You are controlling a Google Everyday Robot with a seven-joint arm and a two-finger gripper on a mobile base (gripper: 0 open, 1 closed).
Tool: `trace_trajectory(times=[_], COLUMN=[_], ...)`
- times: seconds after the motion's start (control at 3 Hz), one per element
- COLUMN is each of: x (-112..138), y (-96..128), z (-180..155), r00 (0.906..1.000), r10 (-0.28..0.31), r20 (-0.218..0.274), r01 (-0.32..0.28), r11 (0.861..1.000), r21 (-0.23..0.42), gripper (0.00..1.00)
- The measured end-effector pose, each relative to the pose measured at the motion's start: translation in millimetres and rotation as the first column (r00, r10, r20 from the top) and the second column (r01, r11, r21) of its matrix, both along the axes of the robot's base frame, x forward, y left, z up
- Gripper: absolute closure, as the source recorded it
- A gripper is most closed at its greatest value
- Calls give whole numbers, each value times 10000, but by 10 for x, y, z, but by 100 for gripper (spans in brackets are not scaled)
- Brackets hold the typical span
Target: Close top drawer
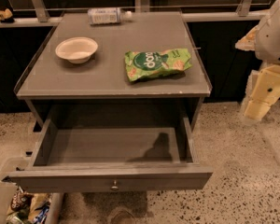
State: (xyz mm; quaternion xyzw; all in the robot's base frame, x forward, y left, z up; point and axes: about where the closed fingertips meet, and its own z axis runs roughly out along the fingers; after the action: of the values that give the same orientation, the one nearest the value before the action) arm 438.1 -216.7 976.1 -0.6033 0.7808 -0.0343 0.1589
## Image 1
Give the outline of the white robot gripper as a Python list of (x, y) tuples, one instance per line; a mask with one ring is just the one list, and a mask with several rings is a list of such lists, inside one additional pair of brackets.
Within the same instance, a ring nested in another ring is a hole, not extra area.
[[(280, 64), (280, 0), (267, 14), (235, 43), (237, 49), (255, 51), (256, 57), (268, 63)], [(253, 70), (248, 78), (242, 102), (245, 121), (261, 121), (280, 98), (280, 65)]]

